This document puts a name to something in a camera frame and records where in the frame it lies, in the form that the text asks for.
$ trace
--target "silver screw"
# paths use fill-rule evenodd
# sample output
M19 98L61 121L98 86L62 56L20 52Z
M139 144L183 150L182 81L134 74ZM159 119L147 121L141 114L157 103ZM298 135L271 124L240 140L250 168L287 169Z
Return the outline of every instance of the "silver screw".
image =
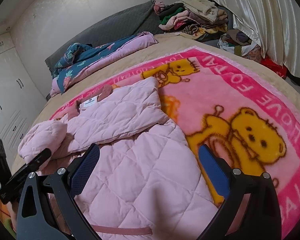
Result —
M265 179L269 179L269 178L270 178L270 174L267 173L267 172L262 173L262 176L263 176Z
M66 169L65 168L60 168L57 172L58 172L59 175L62 175L66 172Z
M240 175L241 174L241 171L239 169L233 169L232 172L235 174L235 175Z
M30 172L29 175L28 175L28 177L29 177L30 179L32 179L34 176L35 176L35 172Z

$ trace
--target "bear print blanket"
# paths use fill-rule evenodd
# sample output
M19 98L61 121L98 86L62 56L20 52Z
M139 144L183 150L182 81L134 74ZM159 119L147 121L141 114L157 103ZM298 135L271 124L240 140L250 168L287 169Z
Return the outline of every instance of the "bear print blanket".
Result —
M57 112L104 84L118 88L150 76L159 82L162 110L182 129L196 157L206 143L232 168L257 176L270 173L285 237L300 218L300 114L276 88L242 65L193 47L134 66ZM214 204L220 206L223 198L203 169L202 174Z

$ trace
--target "headboard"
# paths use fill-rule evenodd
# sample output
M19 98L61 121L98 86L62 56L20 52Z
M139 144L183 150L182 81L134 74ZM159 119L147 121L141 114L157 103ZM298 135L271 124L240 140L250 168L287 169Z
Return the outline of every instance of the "headboard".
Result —
M164 33L159 28L159 17L153 10L154 3L155 0L150 0L125 9L95 23L76 35L45 60L51 74L55 64L73 43L90 43L93 47L97 47L145 31L151 32L153 35Z

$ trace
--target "red bag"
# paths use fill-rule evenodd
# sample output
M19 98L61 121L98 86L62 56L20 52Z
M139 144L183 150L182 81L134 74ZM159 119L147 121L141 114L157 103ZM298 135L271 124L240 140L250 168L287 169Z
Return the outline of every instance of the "red bag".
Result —
M279 66L276 63L274 63L268 55L266 55L266 58L261 60L261 64L269 69L271 69L273 72L275 72L279 77L282 77L285 79L287 77L287 67L285 65Z

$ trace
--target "curtain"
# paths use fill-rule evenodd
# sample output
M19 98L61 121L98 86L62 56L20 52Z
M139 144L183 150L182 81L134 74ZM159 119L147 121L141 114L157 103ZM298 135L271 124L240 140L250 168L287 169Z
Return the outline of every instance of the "curtain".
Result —
M234 14L233 27L248 35L278 65L300 78L300 7L295 0L215 0Z

